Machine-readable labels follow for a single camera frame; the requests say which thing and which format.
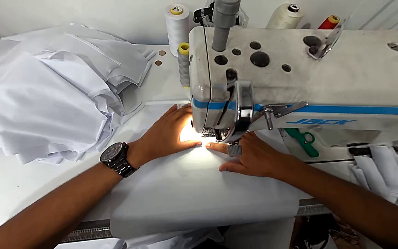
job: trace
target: hand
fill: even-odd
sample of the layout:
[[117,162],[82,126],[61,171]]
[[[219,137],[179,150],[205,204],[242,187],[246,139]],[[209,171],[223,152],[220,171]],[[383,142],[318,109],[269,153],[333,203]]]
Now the hand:
[[191,104],[180,109],[172,106],[140,139],[129,143],[127,159],[130,165],[139,168],[153,159],[200,146],[201,141],[179,140],[182,128],[190,119]]
[[[242,156],[238,157],[240,163],[226,162],[219,167],[219,171],[283,179],[289,172],[290,165],[299,162],[294,156],[273,149],[254,132],[246,133],[239,141],[239,145],[242,146]],[[209,143],[206,147],[228,154],[227,144]]]

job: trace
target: wristwatch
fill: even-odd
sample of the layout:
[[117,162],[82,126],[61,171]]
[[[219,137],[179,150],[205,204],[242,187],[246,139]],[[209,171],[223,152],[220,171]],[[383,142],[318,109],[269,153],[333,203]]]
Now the wristwatch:
[[115,143],[104,150],[99,160],[120,176],[126,178],[137,170],[127,161],[127,151],[127,143]]

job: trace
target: sewing machine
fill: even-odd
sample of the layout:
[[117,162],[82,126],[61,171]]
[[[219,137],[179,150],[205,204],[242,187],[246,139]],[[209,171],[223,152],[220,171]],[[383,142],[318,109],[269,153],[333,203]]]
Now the sewing machine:
[[189,39],[203,136],[236,145],[247,131],[288,127],[326,147],[398,140],[398,31],[231,28],[222,52],[213,32],[195,27]]

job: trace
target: metal watch band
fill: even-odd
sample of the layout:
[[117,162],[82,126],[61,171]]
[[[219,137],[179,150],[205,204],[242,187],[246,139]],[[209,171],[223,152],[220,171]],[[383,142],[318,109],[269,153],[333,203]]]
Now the metal watch band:
[[111,168],[116,171],[123,178],[129,177],[137,169],[133,168],[125,158],[119,159]]

